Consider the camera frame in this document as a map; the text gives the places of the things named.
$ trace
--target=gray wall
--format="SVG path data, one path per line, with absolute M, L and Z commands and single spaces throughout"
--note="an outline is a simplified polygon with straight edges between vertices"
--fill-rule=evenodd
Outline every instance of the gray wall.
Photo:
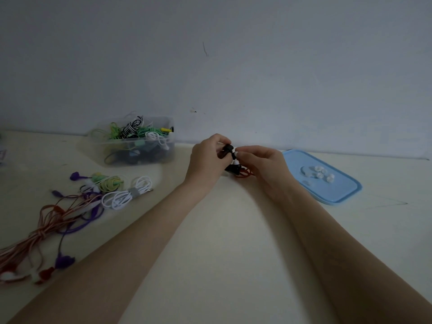
M 0 2 L 2 126 L 85 134 L 137 110 L 187 142 L 431 151 L 432 0 Z

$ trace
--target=forearm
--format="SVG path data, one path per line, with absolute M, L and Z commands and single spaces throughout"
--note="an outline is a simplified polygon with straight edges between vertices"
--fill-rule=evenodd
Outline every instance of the forearm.
M 182 184 L 70 268 L 10 323 L 117 323 L 144 277 L 207 189 Z
M 301 186 L 280 203 L 344 323 L 430 323 L 432 306 Z

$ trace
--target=hand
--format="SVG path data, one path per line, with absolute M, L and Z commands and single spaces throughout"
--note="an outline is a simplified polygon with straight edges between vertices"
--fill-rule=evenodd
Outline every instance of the hand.
M 185 183 L 191 183 L 210 190 L 216 184 L 224 169 L 232 162 L 230 153 L 223 159 L 219 159 L 217 156 L 217 153 L 222 150 L 225 144 L 231 144 L 231 141 L 220 134 L 214 134 L 196 144 L 192 149 L 191 161 L 184 179 Z
M 251 170 L 273 201 L 283 201 L 287 190 L 300 186 L 289 172 L 282 152 L 263 146 L 241 146 L 235 151 L 240 164 Z

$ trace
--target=person's right hand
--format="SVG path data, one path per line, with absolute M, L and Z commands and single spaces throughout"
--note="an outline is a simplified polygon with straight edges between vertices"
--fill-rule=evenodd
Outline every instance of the person's right hand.
M 291 188 L 300 186 L 289 172 L 282 152 L 263 146 L 241 146 L 235 151 L 240 164 L 251 170 L 273 201 L 283 201 Z

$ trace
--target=person's left hand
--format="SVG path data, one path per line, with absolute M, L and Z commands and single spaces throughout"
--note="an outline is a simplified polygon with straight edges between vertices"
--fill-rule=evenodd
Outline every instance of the person's left hand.
M 191 183 L 208 190 L 213 188 L 224 169 L 232 162 L 230 153 L 223 159 L 219 159 L 217 156 L 225 144 L 231 144 L 231 141 L 220 134 L 214 134 L 196 144 L 192 149 L 191 161 L 184 179 L 185 183 Z

